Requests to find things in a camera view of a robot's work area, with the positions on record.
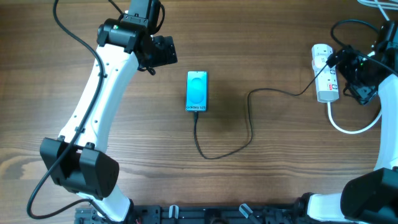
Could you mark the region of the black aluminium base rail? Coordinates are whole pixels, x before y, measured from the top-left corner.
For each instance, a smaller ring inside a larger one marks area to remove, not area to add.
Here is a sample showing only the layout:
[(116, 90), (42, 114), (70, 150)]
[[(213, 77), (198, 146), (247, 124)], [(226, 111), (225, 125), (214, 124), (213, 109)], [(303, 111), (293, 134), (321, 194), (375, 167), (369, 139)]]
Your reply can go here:
[(183, 207), (172, 205), (138, 206), (128, 223), (168, 224), (168, 223), (296, 223), (291, 207), (250, 206), (243, 207)]

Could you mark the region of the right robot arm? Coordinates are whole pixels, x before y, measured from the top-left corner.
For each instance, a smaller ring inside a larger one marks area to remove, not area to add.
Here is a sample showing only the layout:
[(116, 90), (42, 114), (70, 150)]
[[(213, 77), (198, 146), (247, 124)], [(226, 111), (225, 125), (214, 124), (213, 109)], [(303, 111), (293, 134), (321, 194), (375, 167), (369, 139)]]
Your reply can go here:
[(335, 53), (312, 50), (316, 76), (339, 71), (362, 105), (379, 97), (381, 143), (372, 172), (349, 181), (337, 194), (302, 195), (292, 223), (397, 223), (397, 21), (383, 23), (371, 48), (370, 55), (345, 44)]

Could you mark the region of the white USB charger plug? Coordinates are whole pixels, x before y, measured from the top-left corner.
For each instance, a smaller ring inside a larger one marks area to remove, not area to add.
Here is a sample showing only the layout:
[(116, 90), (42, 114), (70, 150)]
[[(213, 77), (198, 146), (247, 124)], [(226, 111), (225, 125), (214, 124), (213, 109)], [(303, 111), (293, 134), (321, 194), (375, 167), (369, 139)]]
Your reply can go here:
[(320, 54), (314, 56), (312, 60), (312, 68), (315, 72), (319, 72), (320, 70), (323, 70), (324, 72), (327, 70), (336, 70), (336, 67), (331, 67), (329, 64), (327, 64), (327, 61), (329, 59), (333, 58), (333, 54), (326, 55), (326, 54)]

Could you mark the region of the white power strip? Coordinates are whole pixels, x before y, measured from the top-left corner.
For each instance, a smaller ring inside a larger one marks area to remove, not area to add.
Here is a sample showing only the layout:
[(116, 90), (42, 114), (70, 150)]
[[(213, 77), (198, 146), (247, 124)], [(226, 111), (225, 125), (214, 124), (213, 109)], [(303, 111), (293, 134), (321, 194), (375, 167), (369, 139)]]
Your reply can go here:
[[(333, 53), (333, 49), (327, 44), (315, 44), (312, 47), (312, 59), (316, 55), (326, 54), (330, 55)], [(314, 71), (315, 86), (317, 93), (317, 100), (320, 103), (334, 102), (339, 98), (338, 92), (338, 80), (336, 76), (336, 70), (320, 70), (319, 72)]]

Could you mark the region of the Galaxy S25 smartphone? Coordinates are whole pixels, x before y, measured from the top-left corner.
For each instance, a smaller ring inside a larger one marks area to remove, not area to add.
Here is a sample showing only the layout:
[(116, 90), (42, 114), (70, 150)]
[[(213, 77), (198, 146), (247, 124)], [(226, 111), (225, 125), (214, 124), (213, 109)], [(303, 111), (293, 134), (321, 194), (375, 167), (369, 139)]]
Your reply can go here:
[(206, 111), (208, 98), (208, 73), (206, 71), (187, 72), (186, 111)]

